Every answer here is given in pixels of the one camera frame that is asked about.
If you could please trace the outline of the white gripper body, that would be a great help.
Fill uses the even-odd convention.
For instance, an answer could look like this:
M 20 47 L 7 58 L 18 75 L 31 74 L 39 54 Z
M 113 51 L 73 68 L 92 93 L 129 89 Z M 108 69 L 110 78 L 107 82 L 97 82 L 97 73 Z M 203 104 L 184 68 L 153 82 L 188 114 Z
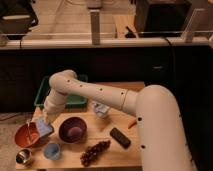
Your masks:
M 45 105 L 43 114 L 45 123 L 51 124 L 60 114 L 59 107 L 54 105 Z

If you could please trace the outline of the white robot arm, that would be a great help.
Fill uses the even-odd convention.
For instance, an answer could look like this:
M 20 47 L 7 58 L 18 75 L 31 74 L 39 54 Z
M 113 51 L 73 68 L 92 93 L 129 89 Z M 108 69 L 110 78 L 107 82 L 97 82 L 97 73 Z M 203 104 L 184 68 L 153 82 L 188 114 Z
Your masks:
M 44 120 L 51 123 L 65 108 L 70 94 L 80 95 L 137 119 L 143 171 L 198 171 L 185 136 L 175 96 L 161 85 L 136 92 L 81 82 L 72 70 L 53 74 L 44 103 Z

